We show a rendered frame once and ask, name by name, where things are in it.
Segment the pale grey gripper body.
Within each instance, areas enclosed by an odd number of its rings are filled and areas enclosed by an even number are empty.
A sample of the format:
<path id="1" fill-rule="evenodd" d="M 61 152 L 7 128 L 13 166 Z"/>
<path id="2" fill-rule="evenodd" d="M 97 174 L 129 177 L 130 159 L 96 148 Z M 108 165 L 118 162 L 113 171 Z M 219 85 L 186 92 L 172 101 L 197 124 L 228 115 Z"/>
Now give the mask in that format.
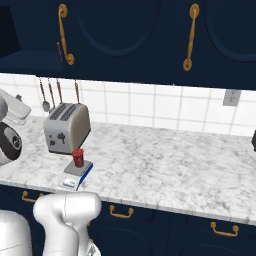
<path id="1" fill-rule="evenodd" d="M 5 101 L 8 105 L 7 118 L 15 124 L 24 125 L 31 108 L 21 101 L 21 98 L 7 95 Z"/>

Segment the red yogurt cup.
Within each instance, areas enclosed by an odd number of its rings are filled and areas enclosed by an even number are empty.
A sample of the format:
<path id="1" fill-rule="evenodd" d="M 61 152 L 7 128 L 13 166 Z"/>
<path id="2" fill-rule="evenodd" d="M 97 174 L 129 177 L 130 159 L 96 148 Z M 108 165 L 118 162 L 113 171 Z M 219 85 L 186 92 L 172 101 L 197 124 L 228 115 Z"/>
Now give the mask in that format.
<path id="1" fill-rule="evenodd" d="M 72 156 L 75 166 L 77 168 L 82 168 L 84 166 L 84 150 L 81 148 L 75 148 L 72 151 Z"/>

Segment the white and blue digital scale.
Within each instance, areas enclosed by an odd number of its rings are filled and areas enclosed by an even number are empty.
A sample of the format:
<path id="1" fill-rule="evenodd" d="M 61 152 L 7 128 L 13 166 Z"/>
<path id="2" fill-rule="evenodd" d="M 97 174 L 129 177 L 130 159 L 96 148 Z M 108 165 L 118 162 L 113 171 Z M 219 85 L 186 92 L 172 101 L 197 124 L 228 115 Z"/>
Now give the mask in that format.
<path id="1" fill-rule="evenodd" d="M 84 166 L 78 168 L 74 161 L 71 161 L 58 178 L 58 185 L 62 188 L 77 191 L 88 173 L 93 168 L 91 161 L 84 161 Z"/>

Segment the silver toaster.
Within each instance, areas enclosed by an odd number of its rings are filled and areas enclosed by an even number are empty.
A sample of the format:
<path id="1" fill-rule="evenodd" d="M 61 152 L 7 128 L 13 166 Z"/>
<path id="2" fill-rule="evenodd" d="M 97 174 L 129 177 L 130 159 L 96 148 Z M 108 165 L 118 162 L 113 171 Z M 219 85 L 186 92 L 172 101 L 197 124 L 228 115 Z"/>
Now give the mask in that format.
<path id="1" fill-rule="evenodd" d="M 91 131 L 88 107 L 80 103 L 61 103 L 45 119 L 43 128 L 51 153 L 71 155 Z"/>

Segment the thin red stick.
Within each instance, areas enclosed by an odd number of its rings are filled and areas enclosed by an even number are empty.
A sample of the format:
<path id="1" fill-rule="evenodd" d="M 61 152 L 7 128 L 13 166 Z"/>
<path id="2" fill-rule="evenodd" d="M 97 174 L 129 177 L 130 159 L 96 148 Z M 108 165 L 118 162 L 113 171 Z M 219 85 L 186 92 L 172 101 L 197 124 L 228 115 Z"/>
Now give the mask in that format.
<path id="1" fill-rule="evenodd" d="M 63 58 L 62 58 L 62 53 L 61 53 L 61 47 L 60 47 L 60 42 L 56 42 L 56 46 L 58 48 L 58 53 L 59 53 L 59 56 L 60 56 L 60 61 L 63 61 Z"/>

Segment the navy drawer front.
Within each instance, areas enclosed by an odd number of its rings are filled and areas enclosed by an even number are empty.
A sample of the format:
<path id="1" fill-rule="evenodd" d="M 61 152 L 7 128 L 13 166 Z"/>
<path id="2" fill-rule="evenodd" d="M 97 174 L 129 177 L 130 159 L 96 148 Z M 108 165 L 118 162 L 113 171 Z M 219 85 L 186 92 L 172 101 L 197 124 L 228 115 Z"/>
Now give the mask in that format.
<path id="1" fill-rule="evenodd" d="M 233 232 L 232 226 L 237 225 L 239 232 L 237 237 L 225 237 L 217 235 L 210 227 L 210 222 L 216 222 L 217 230 Z M 214 218 L 192 216 L 181 213 L 173 213 L 170 220 L 170 228 L 188 234 L 190 238 L 197 238 L 200 241 L 206 239 L 207 242 L 235 249 L 252 247 L 256 249 L 256 226 L 234 223 Z"/>
<path id="2" fill-rule="evenodd" d="M 133 208 L 134 213 L 129 219 L 116 218 L 110 215 L 110 205 L 115 206 L 116 213 L 126 215 L 129 208 Z M 170 217 L 168 212 L 103 201 L 101 213 L 91 222 L 89 229 L 91 232 L 100 231 L 103 228 L 120 228 L 138 233 L 149 231 L 167 233 L 169 223 Z"/>
<path id="3" fill-rule="evenodd" d="M 25 202 L 21 199 L 22 192 L 26 190 L 31 189 L 0 185 L 0 209 L 15 211 L 24 215 L 31 213 L 34 203 Z"/>

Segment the open navy wall cabinet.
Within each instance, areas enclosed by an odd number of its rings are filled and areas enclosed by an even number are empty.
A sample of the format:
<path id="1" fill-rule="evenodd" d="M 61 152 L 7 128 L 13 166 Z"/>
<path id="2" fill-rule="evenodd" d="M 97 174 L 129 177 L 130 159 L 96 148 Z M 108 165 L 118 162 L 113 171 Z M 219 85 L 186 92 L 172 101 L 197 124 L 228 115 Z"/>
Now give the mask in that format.
<path id="1" fill-rule="evenodd" d="M 60 0 L 0 0 L 0 73 L 58 74 Z"/>

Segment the navy wall cabinet door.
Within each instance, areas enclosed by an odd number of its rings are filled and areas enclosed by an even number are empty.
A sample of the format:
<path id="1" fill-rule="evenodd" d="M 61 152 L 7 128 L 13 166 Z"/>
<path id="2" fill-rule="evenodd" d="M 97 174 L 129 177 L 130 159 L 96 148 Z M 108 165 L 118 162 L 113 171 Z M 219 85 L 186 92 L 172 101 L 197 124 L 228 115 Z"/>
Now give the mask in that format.
<path id="1" fill-rule="evenodd" d="M 197 3 L 192 68 L 187 58 L 192 19 Z M 224 89 L 256 90 L 256 0 L 176 0 L 173 65 L 174 83 Z"/>
<path id="2" fill-rule="evenodd" d="M 174 81 L 172 0 L 63 0 L 65 78 L 146 84 Z"/>

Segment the grey wall socket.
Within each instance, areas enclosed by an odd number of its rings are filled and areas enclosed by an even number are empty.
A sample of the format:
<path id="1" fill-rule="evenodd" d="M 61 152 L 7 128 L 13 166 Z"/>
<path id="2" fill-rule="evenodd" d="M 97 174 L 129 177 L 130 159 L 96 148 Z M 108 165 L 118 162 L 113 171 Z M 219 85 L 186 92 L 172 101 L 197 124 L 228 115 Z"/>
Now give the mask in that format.
<path id="1" fill-rule="evenodd" d="M 241 96 L 241 90 L 227 89 L 225 91 L 223 105 L 237 107 Z"/>

